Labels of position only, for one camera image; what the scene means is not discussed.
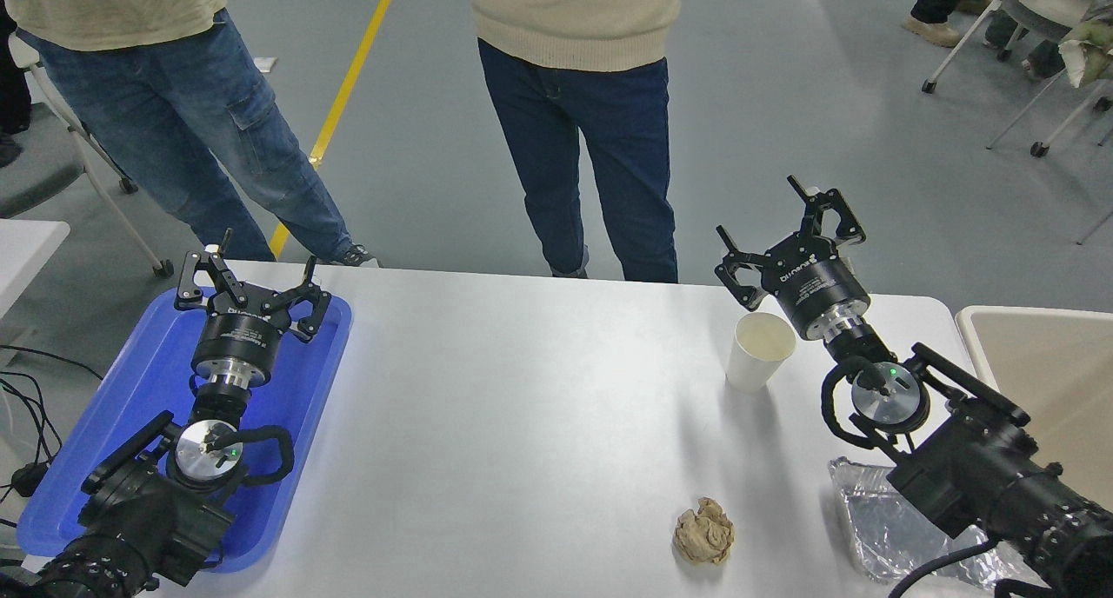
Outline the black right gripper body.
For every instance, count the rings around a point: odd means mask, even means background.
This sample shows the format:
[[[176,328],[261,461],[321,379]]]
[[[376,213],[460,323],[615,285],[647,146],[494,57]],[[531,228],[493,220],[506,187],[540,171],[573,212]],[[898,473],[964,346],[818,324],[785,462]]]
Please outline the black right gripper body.
[[[823,339],[829,313],[861,316],[870,294],[847,268],[836,243],[823,236],[794,233],[764,252],[764,290],[778,301],[796,332],[806,341]]]

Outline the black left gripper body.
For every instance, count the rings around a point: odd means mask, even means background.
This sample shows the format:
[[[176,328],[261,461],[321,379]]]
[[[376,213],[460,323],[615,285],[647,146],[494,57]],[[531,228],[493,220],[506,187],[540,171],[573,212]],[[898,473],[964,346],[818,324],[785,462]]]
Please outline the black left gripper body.
[[[287,310],[236,308],[227,296],[211,296],[205,310],[191,361],[196,373],[211,374],[219,361],[232,359],[253,369],[253,376],[273,374],[280,340],[289,329]]]

